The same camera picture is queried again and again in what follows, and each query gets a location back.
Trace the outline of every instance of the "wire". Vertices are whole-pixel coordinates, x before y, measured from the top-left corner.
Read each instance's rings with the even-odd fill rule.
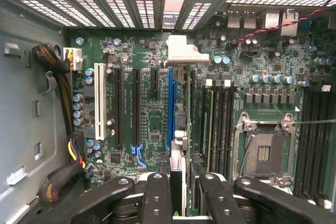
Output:
[[[319,9],[317,10],[314,10],[311,14],[308,14],[306,17],[303,17],[303,18],[299,18],[298,20],[296,21],[292,21],[292,22],[288,22],[288,23],[284,23],[282,25],[278,25],[278,26],[273,26],[273,27],[269,27],[269,28],[265,28],[265,29],[258,29],[258,30],[255,30],[253,33],[250,33],[250,34],[246,34],[244,37],[240,37],[236,42],[233,42],[233,45],[237,45],[241,42],[243,42],[244,39],[248,38],[248,37],[251,37],[251,36],[254,36],[256,34],[260,34],[260,33],[264,33],[266,31],[269,31],[269,30],[277,30],[281,27],[285,27],[285,26],[291,26],[291,25],[294,25],[296,23],[299,23],[301,21],[304,21],[304,20],[307,20],[309,19],[310,17],[312,17],[313,15],[321,12],[332,0],[327,0]]]

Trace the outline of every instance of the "blue pcie slot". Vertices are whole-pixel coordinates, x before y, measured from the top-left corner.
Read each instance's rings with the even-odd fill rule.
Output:
[[[168,76],[167,151],[170,150],[170,142],[174,140],[176,94],[177,85],[176,81],[173,80],[173,69],[170,68]]]

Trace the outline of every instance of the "black pcie slot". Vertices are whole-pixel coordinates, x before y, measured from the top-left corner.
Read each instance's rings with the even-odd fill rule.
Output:
[[[132,127],[133,146],[140,144],[141,137],[141,71],[133,69],[133,94],[132,94]]]
[[[159,70],[151,69],[151,90],[157,92],[159,90]]]
[[[115,99],[117,102],[115,120],[115,139],[116,146],[123,146],[124,143],[124,71],[122,68],[117,68],[116,70],[116,85],[115,85]]]

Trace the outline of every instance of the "white pci slot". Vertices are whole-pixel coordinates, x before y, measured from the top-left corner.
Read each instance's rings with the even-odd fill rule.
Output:
[[[94,64],[94,107],[96,140],[104,140],[107,137],[107,112],[106,112],[106,64]]]

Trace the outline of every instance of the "capacitor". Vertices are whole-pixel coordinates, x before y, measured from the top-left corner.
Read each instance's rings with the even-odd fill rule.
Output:
[[[121,44],[121,40],[120,39],[114,39],[113,40],[113,44],[115,45],[115,46],[119,46],[120,44]]]
[[[87,77],[85,78],[85,84],[87,84],[87,85],[92,85],[92,84],[93,84],[93,78],[87,76]]]
[[[112,126],[114,125],[114,119],[110,119],[107,121],[107,126]]]
[[[225,35],[221,35],[220,37],[217,38],[217,43],[222,43],[226,41],[226,36]]]
[[[76,102],[76,103],[74,103],[74,104],[72,105],[72,108],[73,108],[74,110],[80,110],[81,108],[83,108],[83,103],[81,103],[81,102]]]
[[[114,70],[110,69],[110,68],[107,68],[106,69],[106,73],[107,74],[114,74]]]
[[[257,75],[251,76],[250,77],[250,82],[251,83],[257,83],[257,82],[259,82],[259,76],[257,76]]]
[[[245,44],[248,45],[248,46],[250,46],[252,44],[252,40],[246,39],[245,40]]]
[[[212,61],[214,64],[220,64],[222,61],[222,58],[220,56],[215,56],[212,58]]]
[[[327,65],[328,65],[328,66],[333,65],[334,62],[335,62],[335,59],[333,59],[333,58],[328,58],[328,59],[327,59]]]
[[[293,38],[290,38],[289,40],[283,42],[282,46],[283,47],[288,47],[288,46],[291,46],[291,45],[294,45],[294,44],[295,44],[295,40]]]
[[[273,76],[272,77],[272,83],[278,84],[281,81],[281,76]]]
[[[95,156],[96,158],[100,158],[100,157],[101,157],[101,152],[95,152],[94,154],[95,154],[94,156]]]
[[[308,81],[299,81],[299,82],[298,82],[298,85],[299,85],[300,87],[305,88],[305,87],[308,87],[308,86],[309,86],[309,82],[308,82]]]
[[[92,139],[88,139],[88,140],[86,141],[86,146],[87,146],[87,147],[92,148],[93,145],[94,145],[94,140],[92,140]]]
[[[228,64],[230,63],[230,58],[227,57],[227,56],[224,56],[224,57],[222,58],[222,62],[223,62],[225,65],[228,65]]]
[[[83,116],[83,111],[76,110],[74,111],[74,118],[81,118]]]
[[[86,76],[93,76],[93,73],[94,73],[95,71],[93,70],[93,68],[87,68],[86,70],[85,70],[85,75]]]
[[[261,76],[260,77],[260,82],[261,83],[269,83],[269,79],[270,79],[269,76]]]
[[[75,95],[73,95],[72,100],[74,102],[80,102],[80,101],[83,100],[83,96],[81,94],[75,94]]]
[[[113,62],[109,62],[109,63],[107,63],[107,67],[108,67],[108,68],[114,68],[115,65],[114,65]]]
[[[109,55],[110,54],[110,48],[108,47],[104,47],[101,52],[104,54],[104,55]]]
[[[327,64],[326,58],[315,58],[314,63],[319,66],[323,66]]]
[[[83,120],[83,118],[76,118],[76,119],[74,119],[73,122],[74,122],[73,124],[75,126],[80,126],[84,122],[84,120]]]
[[[293,77],[292,76],[285,76],[284,77],[285,84],[293,84]]]
[[[95,151],[99,151],[101,147],[102,147],[101,141],[97,141],[97,142],[95,142],[95,144],[93,145],[93,149],[94,149]]]
[[[315,52],[317,50],[317,46],[315,46],[315,45],[310,45],[309,46],[309,51],[310,52]]]

